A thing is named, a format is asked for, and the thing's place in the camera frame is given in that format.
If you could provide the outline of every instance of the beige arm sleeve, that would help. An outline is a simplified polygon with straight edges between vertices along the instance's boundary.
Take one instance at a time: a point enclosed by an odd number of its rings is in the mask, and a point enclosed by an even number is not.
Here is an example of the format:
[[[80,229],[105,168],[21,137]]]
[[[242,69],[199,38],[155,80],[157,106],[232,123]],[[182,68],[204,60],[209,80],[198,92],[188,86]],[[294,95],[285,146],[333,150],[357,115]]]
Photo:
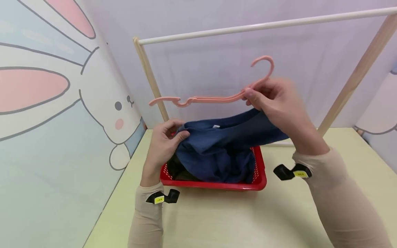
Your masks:
[[[161,248],[163,246],[162,203],[146,202],[151,194],[161,191],[160,182],[152,187],[141,187],[135,194],[135,213],[128,238],[128,248]]]
[[[339,153],[320,156],[294,153],[296,163],[310,168],[309,185],[320,220],[335,248],[390,248],[385,227]]]

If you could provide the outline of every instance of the yellow sticker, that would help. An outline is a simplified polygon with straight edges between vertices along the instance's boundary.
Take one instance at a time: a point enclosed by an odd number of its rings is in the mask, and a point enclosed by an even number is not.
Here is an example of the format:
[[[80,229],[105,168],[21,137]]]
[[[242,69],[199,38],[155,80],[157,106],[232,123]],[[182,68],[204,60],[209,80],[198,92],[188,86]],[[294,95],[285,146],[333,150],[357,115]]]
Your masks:
[[[159,196],[154,199],[154,204],[159,204],[164,202],[164,196]]]
[[[305,171],[294,171],[296,177],[308,178],[309,176]]]

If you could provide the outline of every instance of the beige table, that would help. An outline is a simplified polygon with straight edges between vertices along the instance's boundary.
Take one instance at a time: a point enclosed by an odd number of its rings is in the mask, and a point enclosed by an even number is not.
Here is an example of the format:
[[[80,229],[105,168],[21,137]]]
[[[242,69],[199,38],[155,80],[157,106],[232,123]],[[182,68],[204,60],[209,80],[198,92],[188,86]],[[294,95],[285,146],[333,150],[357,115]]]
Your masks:
[[[126,247],[150,137],[148,130],[85,248]],[[397,175],[353,129],[330,129],[325,138],[340,151],[397,247]],[[260,192],[179,188],[178,203],[163,207],[164,247],[332,247],[306,183],[280,181],[272,172],[280,163],[291,168],[293,152],[292,147],[262,147],[268,184]]]

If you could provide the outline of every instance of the wooden frame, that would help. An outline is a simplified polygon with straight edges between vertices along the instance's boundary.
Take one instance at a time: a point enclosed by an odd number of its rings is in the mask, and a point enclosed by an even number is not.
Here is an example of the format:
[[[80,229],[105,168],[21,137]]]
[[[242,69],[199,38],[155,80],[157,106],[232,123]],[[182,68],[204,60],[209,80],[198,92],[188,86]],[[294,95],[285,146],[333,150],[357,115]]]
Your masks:
[[[345,86],[339,93],[335,102],[332,104],[332,107],[329,109],[321,125],[319,126],[318,132],[322,136],[324,136],[327,130],[331,127],[331,124],[336,119],[342,108],[345,106],[345,104],[353,94],[354,90],[363,80],[363,78],[371,68],[372,64],[376,61],[376,59],[382,52],[383,48],[386,46],[390,38],[393,36],[396,29],[397,29],[397,14],[392,14],[387,16],[385,21],[379,28],[378,32],[376,33],[375,37],[372,39],[372,42],[368,46],[364,55],[361,57],[360,61],[358,62],[356,68],[354,69],[351,76],[347,80]],[[156,79],[153,75],[153,71],[150,66],[146,52],[143,48],[143,45],[140,44],[138,37],[135,37],[133,41],[134,41],[135,49],[137,50],[137,53],[139,55],[139,59],[141,60],[142,67],[145,70],[146,77],[154,94],[154,97],[155,98],[161,97],[160,90],[158,89]],[[167,121],[169,117],[164,103],[159,102],[158,107],[160,109],[160,113],[163,117],[163,120]]]

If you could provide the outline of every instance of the left hand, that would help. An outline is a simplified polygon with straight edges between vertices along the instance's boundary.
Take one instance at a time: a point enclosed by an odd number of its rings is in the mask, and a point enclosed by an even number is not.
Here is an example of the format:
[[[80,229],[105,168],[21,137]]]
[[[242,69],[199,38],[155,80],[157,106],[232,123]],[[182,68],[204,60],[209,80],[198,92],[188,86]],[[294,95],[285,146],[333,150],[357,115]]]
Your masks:
[[[183,124],[184,122],[181,120],[172,119],[154,127],[143,166],[142,187],[153,186],[159,182],[161,167],[172,157],[179,143],[189,137],[190,133],[186,130],[179,132],[174,137],[171,136]]]

